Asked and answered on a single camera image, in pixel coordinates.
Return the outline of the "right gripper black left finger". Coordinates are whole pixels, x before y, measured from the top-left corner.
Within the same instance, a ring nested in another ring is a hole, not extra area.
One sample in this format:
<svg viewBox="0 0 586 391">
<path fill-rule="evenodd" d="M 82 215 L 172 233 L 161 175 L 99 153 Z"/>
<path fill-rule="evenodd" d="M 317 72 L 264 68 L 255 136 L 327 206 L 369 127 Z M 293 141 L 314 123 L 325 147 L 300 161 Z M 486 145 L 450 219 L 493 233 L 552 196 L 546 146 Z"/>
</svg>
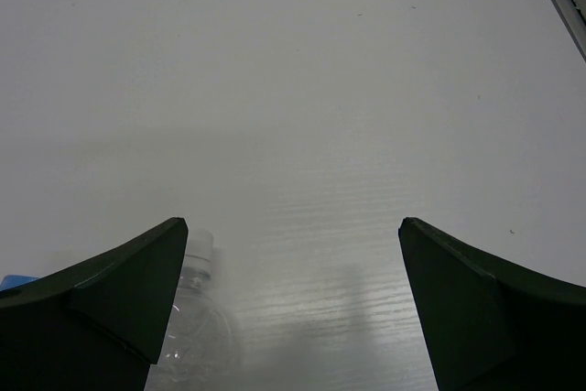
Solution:
<svg viewBox="0 0 586 391">
<path fill-rule="evenodd" d="M 188 226 L 172 217 L 1 292 L 4 390 L 141 390 L 160 356 Z"/>
</svg>

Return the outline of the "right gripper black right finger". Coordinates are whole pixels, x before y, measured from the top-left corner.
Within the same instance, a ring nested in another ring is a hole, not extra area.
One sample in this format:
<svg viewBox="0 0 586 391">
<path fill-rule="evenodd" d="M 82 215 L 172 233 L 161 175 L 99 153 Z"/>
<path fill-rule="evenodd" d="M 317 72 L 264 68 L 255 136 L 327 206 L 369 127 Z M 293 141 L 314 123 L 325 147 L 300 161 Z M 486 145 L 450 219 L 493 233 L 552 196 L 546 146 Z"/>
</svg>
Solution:
<svg viewBox="0 0 586 391">
<path fill-rule="evenodd" d="M 438 389 L 584 389 L 583 287 L 418 218 L 398 237 Z"/>
</svg>

